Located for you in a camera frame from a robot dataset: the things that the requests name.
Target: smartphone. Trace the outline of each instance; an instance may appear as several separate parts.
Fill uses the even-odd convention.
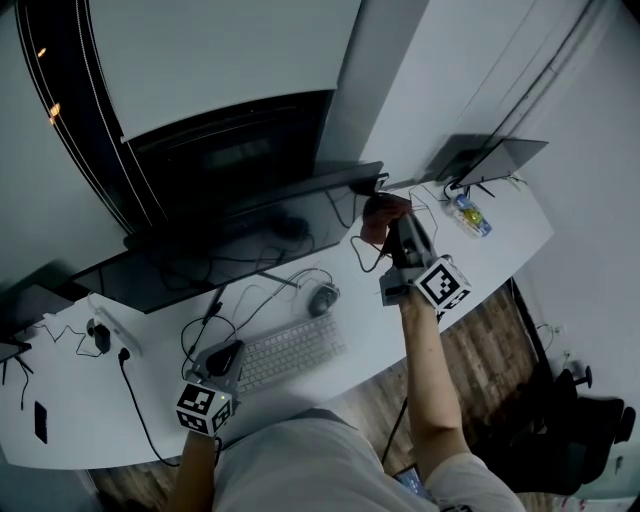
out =
[[[36,436],[47,444],[47,410],[38,402],[35,406]]]

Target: white t-shirt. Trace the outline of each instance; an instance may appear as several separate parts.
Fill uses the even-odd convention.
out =
[[[446,460],[426,482],[433,502],[384,474],[357,430],[295,419],[261,430],[222,453],[215,512],[518,511],[511,490],[474,455]]]

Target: wooden floor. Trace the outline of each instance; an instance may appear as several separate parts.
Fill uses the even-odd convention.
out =
[[[473,444],[483,428],[498,426],[509,418],[518,400],[516,388],[531,376],[535,354],[506,287],[447,329],[442,339],[462,405],[465,435]],[[360,429],[381,456],[406,396],[406,377],[406,364],[401,361],[325,407]],[[395,474],[412,465],[412,449],[405,415],[385,471]],[[125,506],[127,500],[135,500],[149,510],[160,511],[176,470],[152,463],[89,473],[97,489],[112,500],[107,510],[138,510]],[[551,509],[548,496],[528,494],[522,499],[528,510]]]

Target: power adapter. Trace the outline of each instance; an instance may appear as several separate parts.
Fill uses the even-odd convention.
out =
[[[93,328],[93,339],[100,353],[106,354],[111,350],[111,331],[104,325],[98,324]]]

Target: white keyboard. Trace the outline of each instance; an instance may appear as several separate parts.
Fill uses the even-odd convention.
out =
[[[329,314],[314,318],[268,338],[247,343],[236,389],[240,394],[257,391],[309,371],[346,351],[333,317]]]

